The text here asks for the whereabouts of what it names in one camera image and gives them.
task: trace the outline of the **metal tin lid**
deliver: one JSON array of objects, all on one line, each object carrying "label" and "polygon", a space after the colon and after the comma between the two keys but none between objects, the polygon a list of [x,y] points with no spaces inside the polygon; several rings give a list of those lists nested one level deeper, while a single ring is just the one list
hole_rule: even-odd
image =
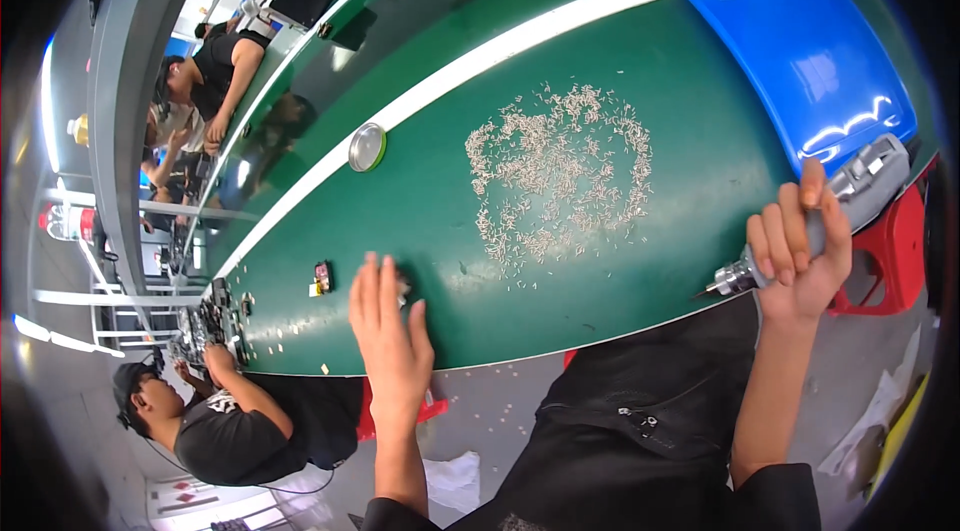
[{"label": "metal tin lid", "polygon": [[347,161],[350,168],[365,173],[379,165],[387,148],[387,134],[377,123],[365,123],[356,129],[350,141]]}]

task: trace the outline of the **hand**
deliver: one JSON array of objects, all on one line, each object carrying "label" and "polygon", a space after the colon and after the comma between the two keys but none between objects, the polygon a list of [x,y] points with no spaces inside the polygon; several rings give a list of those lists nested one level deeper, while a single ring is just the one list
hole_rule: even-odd
[{"label": "hand", "polygon": [[349,321],[366,366],[373,402],[370,415],[377,434],[409,433],[430,385],[433,346],[426,334],[426,303],[410,309],[407,326],[397,304],[397,268],[386,255],[366,254],[350,287]]},{"label": "hand", "polygon": [[207,342],[203,349],[203,364],[206,365],[206,369],[210,372],[210,379],[217,387],[223,387],[220,379],[235,372],[234,356],[223,345]]},{"label": "hand", "polygon": [[186,364],[186,360],[174,360],[174,372],[187,383],[194,379],[193,374],[190,373],[190,367]]},{"label": "hand", "polygon": [[[826,230],[823,254],[810,260],[805,212],[819,209]],[[850,221],[827,186],[816,158],[803,162],[796,183],[780,186],[778,203],[747,220],[747,241],[760,271],[776,281],[759,290],[764,320],[816,321],[850,274],[853,244]]]},{"label": "hand", "polygon": [[227,135],[227,127],[231,124],[231,117],[228,114],[217,112],[217,115],[206,123],[206,140],[212,143],[220,143]]},{"label": "hand", "polygon": [[190,129],[180,129],[170,133],[170,138],[167,139],[168,156],[175,156],[186,146],[187,141],[190,141]]}]

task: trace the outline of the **chair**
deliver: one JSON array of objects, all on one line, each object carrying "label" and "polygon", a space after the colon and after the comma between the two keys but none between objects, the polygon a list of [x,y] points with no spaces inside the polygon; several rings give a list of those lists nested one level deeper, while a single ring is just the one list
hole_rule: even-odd
[{"label": "chair", "polygon": [[[374,426],[374,417],[370,414],[370,403],[374,400],[374,391],[370,387],[370,380],[363,378],[363,401],[360,406],[360,422],[357,424],[357,441],[366,442],[377,439],[377,428]],[[416,422],[423,423],[438,415],[447,412],[448,402],[446,399],[434,399],[433,393],[428,389],[420,404],[419,412],[416,414]]]},{"label": "chair", "polygon": [[[853,236],[853,249],[872,257],[870,272],[876,277],[870,291],[852,303],[841,287],[827,313],[882,316],[913,307],[924,287],[924,200],[916,185],[910,185],[878,221]],[[867,305],[884,285],[879,304]]]}]

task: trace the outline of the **green workbench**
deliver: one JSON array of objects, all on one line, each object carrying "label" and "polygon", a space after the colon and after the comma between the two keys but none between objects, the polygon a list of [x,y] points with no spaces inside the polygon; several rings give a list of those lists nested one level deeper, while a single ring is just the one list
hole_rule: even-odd
[{"label": "green workbench", "polygon": [[[222,187],[244,189],[229,208],[267,215],[334,146],[403,92],[477,45],[570,1],[450,0],[430,10],[430,0],[364,0],[377,19],[359,52],[338,68],[342,51],[310,39],[248,117],[251,133],[235,142],[222,166]],[[854,2],[917,110],[926,140],[919,171],[934,146],[919,69],[883,0]],[[490,125],[491,166],[508,162],[516,156],[510,140],[494,146],[489,139],[502,132],[504,117],[525,129],[557,117],[545,103],[553,95],[583,97],[585,88],[599,90],[596,120],[586,107],[555,118],[551,145],[563,136],[563,147],[592,175],[609,165],[604,187],[620,196],[607,191],[590,203],[551,201],[557,177],[548,179],[545,193],[523,189],[515,178],[507,186],[492,178],[478,195],[466,145],[472,134]],[[627,145],[624,128],[641,141]],[[739,254],[747,217],[792,178],[750,82],[686,0],[626,9],[522,51],[406,117],[387,137],[377,168],[336,169],[244,249],[226,275],[234,298],[249,292],[255,300],[240,343],[249,370],[363,374],[347,297],[368,250],[394,255],[412,281],[412,297],[426,298],[438,369],[564,351],[689,316],[718,303],[690,296]],[[641,168],[633,178],[631,171]],[[591,188],[589,176],[577,181],[578,196]],[[600,224],[567,222],[569,232],[559,240],[560,225],[577,208]],[[492,234],[477,223],[479,214],[499,220],[501,211],[519,212],[506,261],[491,256]],[[207,269],[227,262],[254,225],[235,220],[218,228],[208,241]],[[541,230],[551,237],[546,247],[537,243]],[[313,267],[324,260],[335,291],[308,297]]]}]

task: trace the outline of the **blue plastic bin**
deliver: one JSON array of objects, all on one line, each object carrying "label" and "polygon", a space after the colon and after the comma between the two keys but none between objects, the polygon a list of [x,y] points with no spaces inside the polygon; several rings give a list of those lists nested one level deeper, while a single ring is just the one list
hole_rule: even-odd
[{"label": "blue plastic bin", "polygon": [[798,177],[804,158],[830,175],[883,133],[916,133],[904,84],[853,1],[689,1],[747,73]]}]

